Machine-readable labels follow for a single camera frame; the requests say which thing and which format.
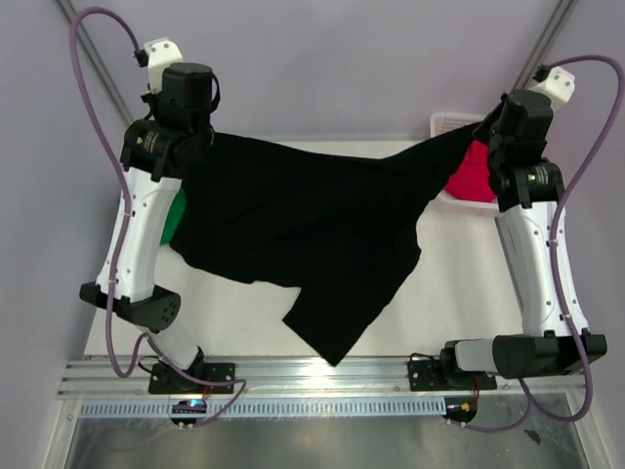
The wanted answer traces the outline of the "black t shirt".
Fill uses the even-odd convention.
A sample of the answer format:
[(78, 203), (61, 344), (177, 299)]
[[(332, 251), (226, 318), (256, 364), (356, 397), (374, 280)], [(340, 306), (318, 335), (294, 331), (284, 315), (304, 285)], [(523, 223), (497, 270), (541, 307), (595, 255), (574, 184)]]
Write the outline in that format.
[(380, 159), (219, 133), (182, 182), (170, 245), (198, 270), (296, 287), (285, 324), (339, 363), (416, 268), (416, 225), (473, 141), (464, 126)]

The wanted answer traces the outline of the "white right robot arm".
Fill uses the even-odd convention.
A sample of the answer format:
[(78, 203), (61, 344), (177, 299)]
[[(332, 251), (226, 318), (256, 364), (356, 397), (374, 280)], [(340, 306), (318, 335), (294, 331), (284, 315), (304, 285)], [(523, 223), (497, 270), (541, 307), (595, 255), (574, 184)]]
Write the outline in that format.
[(557, 109), (575, 89), (574, 76), (544, 66), (530, 89), (502, 97), (476, 129), (488, 147), (488, 183), (499, 214), (495, 225), (521, 310), (522, 332), (448, 341), (437, 376), (459, 388), (473, 375), (506, 379), (565, 376), (584, 371), (607, 350), (579, 305), (565, 239), (564, 180), (544, 157)]

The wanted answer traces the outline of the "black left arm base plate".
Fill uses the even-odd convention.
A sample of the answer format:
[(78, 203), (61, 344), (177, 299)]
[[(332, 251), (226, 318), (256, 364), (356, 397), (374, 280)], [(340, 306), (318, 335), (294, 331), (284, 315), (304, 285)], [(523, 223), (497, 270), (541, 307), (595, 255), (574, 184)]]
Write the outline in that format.
[[(202, 382), (227, 382), (235, 378), (235, 365), (231, 362), (202, 362), (187, 370), (187, 374)], [(207, 386), (189, 381), (168, 364), (157, 362), (151, 369), (147, 392), (151, 395), (232, 395), (233, 388), (233, 384)]]

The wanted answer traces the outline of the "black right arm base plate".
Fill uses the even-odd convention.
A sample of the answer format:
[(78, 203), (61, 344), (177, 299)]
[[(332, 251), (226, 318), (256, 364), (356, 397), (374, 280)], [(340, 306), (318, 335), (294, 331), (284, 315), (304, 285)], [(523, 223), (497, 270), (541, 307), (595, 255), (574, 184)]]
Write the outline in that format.
[(494, 376), (483, 371), (461, 370), (451, 350), (439, 356), (413, 353), (407, 360), (410, 390), (426, 391), (491, 391), (497, 389)]

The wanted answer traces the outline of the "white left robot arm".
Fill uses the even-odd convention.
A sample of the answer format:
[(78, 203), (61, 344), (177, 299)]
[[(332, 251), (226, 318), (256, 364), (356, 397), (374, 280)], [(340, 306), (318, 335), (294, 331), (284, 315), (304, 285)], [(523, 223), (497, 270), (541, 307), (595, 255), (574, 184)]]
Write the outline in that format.
[(220, 90), (211, 67), (188, 63), (168, 38), (145, 43), (142, 99), (148, 115), (124, 134), (119, 159), (121, 196), (106, 258), (79, 297), (137, 327), (171, 367), (170, 379), (186, 393), (198, 390), (205, 370), (200, 349), (176, 321), (179, 294), (156, 284), (155, 265), (166, 219), (194, 160), (214, 140), (210, 124)]

